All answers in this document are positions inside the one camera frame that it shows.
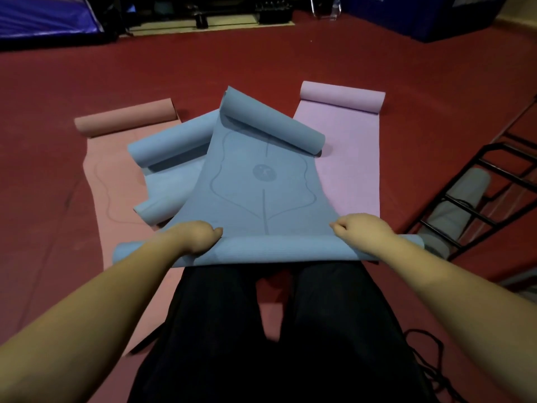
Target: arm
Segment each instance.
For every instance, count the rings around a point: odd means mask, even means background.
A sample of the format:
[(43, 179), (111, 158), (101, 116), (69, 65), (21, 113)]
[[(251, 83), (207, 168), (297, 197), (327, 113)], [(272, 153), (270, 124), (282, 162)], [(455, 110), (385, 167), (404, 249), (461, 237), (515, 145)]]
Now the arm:
[(0, 401), (82, 402), (119, 360), (166, 272), (222, 235), (175, 225), (60, 301), (0, 347)]
[(376, 216), (347, 215), (331, 226), (389, 264), (484, 371), (537, 401), (537, 305), (398, 237)]

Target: beige wall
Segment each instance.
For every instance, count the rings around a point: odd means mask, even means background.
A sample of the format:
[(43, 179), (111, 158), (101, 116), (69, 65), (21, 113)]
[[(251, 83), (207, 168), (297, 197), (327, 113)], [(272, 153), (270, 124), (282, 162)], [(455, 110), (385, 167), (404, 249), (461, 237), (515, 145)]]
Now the beige wall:
[(537, 0), (507, 0), (498, 18), (537, 27)]

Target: thigh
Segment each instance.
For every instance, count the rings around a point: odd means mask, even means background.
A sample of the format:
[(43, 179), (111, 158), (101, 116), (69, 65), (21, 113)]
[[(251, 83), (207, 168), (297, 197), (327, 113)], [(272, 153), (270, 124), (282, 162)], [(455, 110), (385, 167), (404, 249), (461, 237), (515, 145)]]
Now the thigh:
[(267, 348), (255, 279), (245, 267), (185, 268), (129, 402), (240, 395), (260, 379)]
[(391, 308), (361, 263), (297, 269), (280, 343), (291, 361), (288, 366), (300, 368), (293, 386), (301, 394), (437, 401)]

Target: person's left arm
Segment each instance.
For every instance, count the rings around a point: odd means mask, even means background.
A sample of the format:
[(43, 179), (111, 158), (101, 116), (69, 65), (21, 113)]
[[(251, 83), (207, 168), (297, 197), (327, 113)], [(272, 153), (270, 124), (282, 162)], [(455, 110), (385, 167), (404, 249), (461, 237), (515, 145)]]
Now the person's left arm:
[(174, 261), (221, 236), (222, 228), (202, 221), (175, 225), (45, 312), (0, 346), (0, 401), (87, 401)]

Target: person's left hand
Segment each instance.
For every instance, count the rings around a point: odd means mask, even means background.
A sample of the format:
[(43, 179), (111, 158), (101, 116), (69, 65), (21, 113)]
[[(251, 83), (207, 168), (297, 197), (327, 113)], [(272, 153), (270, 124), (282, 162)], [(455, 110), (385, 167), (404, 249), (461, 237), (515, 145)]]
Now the person's left hand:
[(223, 228), (213, 227), (204, 221), (178, 223), (154, 238), (166, 245), (177, 247), (184, 254), (203, 253), (222, 237)]

